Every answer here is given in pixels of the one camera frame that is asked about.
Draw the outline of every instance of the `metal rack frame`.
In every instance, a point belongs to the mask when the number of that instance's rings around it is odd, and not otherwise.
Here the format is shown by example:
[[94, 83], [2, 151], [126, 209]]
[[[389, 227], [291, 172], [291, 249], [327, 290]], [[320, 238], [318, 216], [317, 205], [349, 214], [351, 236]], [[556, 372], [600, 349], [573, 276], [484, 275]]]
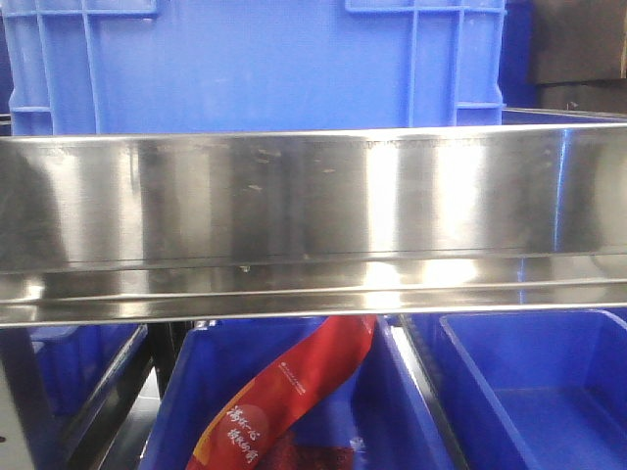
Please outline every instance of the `metal rack frame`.
[[[0, 325], [627, 306], [627, 124], [607, 119], [0, 139]], [[164, 388], [181, 335], [151, 329]], [[143, 380], [149, 342], [118, 370]], [[28, 348], [0, 329], [0, 453], [60, 468]]]

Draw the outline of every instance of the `blue plastic crate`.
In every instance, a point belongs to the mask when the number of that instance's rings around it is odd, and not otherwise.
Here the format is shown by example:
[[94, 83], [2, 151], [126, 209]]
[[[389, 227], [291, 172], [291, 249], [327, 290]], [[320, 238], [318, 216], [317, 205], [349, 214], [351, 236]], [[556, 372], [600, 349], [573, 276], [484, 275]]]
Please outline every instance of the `blue plastic crate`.
[[[319, 323], [319, 319], [232, 321], [190, 332], [140, 470], [184, 469], [212, 417]], [[355, 470], [453, 470], [383, 320], [361, 368], [293, 429], [301, 445], [355, 448]]]
[[440, 324], [441, 398], [472, 468], [627, 468], [627, 323], [562, 311]]
[[501, 120], [505, 0], [6, 0], [15, 134]]
[[30, 339], [53, 413], [76, 413], [137, 325], [50, 326]]
[[529, 80], [533, 1], [507, 0], [499, 86], [509, 107], [537, 108], [538, 93]]
[[7, 40], [4, 33], [4, 20], [2, 19], [2, 11], [0, 10], [0, 115], [9, 113], [9, 97], [12, 91], [13, 80], [11, 78], [11, 63], [9, 62], [9, 51], [7, 49]]

